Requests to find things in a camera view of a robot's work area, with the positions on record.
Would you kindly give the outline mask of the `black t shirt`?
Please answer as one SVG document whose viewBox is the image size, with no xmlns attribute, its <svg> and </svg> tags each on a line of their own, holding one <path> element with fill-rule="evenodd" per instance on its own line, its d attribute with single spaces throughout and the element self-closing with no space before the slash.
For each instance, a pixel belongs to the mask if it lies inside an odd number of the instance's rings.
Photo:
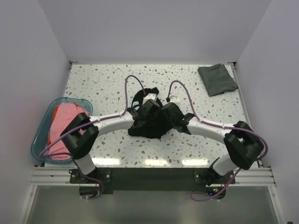
<svg viewBox="0 0 299 224">
<path fill-rule="evenodd" d="M 137 120 L 134 120 L 133 125 L 128 129 L 128 134 L 133 137 L 161 139 L 163 135 L 172 129 L 172 125 L 162 112 L 160 112 L 154 119 L 144 120 L 141 118 L 138 110 L 143 103 L 144 97 L 149 93 L 159 94 L 159 90 L 156 87 L 145 88 L 144 90 L 146 95 L 144 95 L 143 90 L 139 90 L 133 97 L 131 107 L 127 109 L 127 111 L 132 114 L 133 118 L 137 118 Z"/>
</svg>

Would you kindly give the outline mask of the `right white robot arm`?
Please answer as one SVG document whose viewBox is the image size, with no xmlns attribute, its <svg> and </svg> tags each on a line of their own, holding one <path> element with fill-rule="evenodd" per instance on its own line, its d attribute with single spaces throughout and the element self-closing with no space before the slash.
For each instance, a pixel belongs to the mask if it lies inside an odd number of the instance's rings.
<svg viewBox="0 0 299 224">
<path fill-rule="evenodd" d="M 178 132 L 203 136 L 225 145 L 227 154 L 216 159 L 208 171 L 208 178 L 213 183 L 219 183 L 236 168 L 248 170 L 265 148 L 261 138 L 246 122 L 221 124 L 197 119 L 193 113 L 183 114 L 175 103 L 163 106 L 161 113 Z"/>
</svg>

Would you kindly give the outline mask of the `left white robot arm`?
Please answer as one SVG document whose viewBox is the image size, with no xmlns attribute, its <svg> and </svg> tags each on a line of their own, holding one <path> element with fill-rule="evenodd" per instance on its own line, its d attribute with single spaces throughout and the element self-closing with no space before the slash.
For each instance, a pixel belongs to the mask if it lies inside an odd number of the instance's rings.
<svg viewBox="0 0 299 224">
<path fill-rule="evenodd" d="M 129 129 L 138 121 L 149 121 L 156 118 L 161 110 L 159 103 L 146 100 L 138 110 L 129 108 L 123 115 L 113 114 L 104 117 L 88 117 L 78 114 L 62 131 L 60 137 L 74 163 L 81 171 L 80 177 L 86 183 L 96 180 L 96 165 L 90 151 L 97 137 L 123 129 Z"/>
</svg>

